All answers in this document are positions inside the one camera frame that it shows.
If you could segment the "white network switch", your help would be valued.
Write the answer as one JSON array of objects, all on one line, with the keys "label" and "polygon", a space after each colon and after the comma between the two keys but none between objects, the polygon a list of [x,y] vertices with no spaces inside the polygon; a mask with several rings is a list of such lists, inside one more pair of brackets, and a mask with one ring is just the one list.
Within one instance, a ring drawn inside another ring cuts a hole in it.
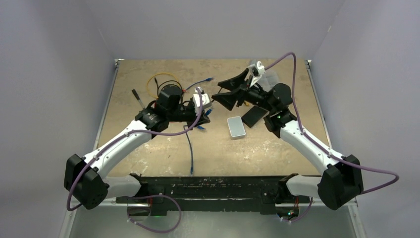
[{"label": "white network switch", "polygon": [[240,139],[246,136],[244,124],[240,116],[228,118],[227,124],[232,139]]}]

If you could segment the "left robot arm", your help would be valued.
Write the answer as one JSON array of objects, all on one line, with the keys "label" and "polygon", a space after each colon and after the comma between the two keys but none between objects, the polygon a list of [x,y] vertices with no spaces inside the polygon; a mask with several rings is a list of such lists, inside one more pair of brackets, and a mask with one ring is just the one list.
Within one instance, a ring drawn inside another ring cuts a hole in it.
[{"label": "left robot arm", "polygon": [[210,122],[205,110],[211,106],[211,99],[201,87],[196,87],[186,102],[182,96],[178,87],[164,86],[158,98],[143,107],[110,141],[82,157],[70,156],[64,174],[64,188],[69,192],[66,209],[74,211],[84,206],[90,210],[107,198],[121,196],[136,203],[145,201],[148,190],[135,176],[111,178],[108,174],[127,155],[157,135],[178,136]]}]

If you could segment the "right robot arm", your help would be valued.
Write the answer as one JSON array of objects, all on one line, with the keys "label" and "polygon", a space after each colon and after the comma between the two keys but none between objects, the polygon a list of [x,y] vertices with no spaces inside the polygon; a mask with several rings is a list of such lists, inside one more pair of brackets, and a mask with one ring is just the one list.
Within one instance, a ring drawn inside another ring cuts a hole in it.
[{"label": "right robot arm", "polygon": [[221,81],[218,87],[225,93],[212,95],[226,109],[232,110],[243,102],[264,109],[267,130],[297,149],[320,173],[319,177],[290,175],[280,182],[278,198],[285,202],[296,196],[319,198],[325,206],[337,210],[362,194],[364,190],[360,161],[354,155],[343,156],[319,139],[312,138],[295,114],[290,112],[292,90],[284,83],[265,91],[251,84],[253,74],[245,69],[241,74]]}]

